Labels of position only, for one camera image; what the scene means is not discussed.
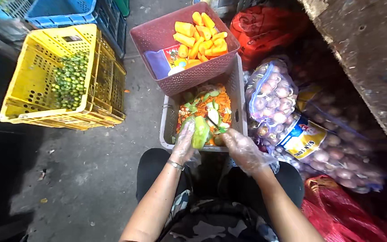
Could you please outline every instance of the bracelet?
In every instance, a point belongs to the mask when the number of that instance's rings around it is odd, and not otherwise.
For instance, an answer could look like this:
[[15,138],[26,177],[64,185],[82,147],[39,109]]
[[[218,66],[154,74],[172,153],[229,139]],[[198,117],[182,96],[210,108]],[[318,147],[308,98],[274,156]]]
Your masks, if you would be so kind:
[[182,166],[182,165],[180,165],[180,164],[177,164],[177,163],[175,163],[175,162],[172,162],[172,161],[170,161],[170,160],[168,160],[167,163],[169,163],[170,165],[172,165],[173,167],[175,167],[175,168],[177,168],[177,169],[179,169],[179,170],[181,170],[181,171],[183,171],[183,170],[185,169],[184,166]]

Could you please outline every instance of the red mesh bag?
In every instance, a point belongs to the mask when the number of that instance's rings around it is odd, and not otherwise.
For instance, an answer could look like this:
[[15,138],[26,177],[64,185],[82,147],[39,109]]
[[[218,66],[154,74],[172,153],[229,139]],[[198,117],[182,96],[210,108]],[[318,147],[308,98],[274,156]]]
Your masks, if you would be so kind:
[[304,32],[308,23],[305,13],[261,5],[236,14],[230,31],[240,42],[238,53],[243,70],[255,69],[275,47],[288,46]]
[[387,242],[373,218],[326,175],[306,180],[301,210],[328,242]]

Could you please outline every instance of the plastic glove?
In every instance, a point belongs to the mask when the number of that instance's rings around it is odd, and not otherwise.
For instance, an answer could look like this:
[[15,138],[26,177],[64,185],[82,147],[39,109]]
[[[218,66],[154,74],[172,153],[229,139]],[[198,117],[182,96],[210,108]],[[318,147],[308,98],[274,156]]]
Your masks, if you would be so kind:
[[190,119],[186,122],[180,133],[178,134],[175,146],[172,149],[170,160],[180,165],[184,165],[189,158],[194,154],[195,149],[191,147],[192,136],[195,131],[195,119]]
[[229,149],[229,155],[248,175],[269,168],[270,163],[277,161],[269,154],[262,153],[253,140],[234,129],[228,129],[222,138]]

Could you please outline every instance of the pink plastic basket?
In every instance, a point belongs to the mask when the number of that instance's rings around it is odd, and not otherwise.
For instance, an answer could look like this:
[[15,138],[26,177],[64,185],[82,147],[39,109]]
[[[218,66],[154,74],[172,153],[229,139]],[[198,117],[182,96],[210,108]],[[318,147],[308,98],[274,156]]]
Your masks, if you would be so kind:
[[[172,76],[157,80],[152,68],[144,57],[144,52],[147,50],[159,51],[177,44],[178,42],[172,37],[172,35],[175,34],[175,22],[181,21],[193,24],[192,14],[196,11],[208,14],[215,22],[219,32],[226,31],[228,33],[228,37],[225,38],[225,41],[228,44],[228,53]],[[159,87],[167,96],[173,96],[222,74],[231,64],[235,54],[240,48],[238,40],[232,35],[213,9],[204,2],[188,6],[139,25],[131,29],[130,33],[152,78],[158,83]]]

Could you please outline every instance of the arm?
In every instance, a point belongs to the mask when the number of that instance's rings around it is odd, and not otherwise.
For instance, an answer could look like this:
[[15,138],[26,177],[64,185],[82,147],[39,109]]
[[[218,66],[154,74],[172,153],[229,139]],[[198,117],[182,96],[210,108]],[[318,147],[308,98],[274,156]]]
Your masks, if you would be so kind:
[[324,239],[288,197],[271,168],[252,174],[280,241],[323,242]]
[[283,190],[255,143],[233,129],[228,129],[222,138],[229,149],[229,155],[259,185],[279,240],[323,242],[320,234]]
[[[179,160],[170,160],[180,164]],[[165,164],[152,187],[139,202],[120,240],[155,241],[161,233],[174,202],[181,171]]]
[[[184,165],[192,156],[194,150],[191,149],[191,140],[194,128],[193,120],[185,124],[169,158],[170,161]],[[152,242],[158,239],[171,211],[180,174],[180,169],[169,163],[165,164],[161,173],[135,208],[123,230],[120,242]]]

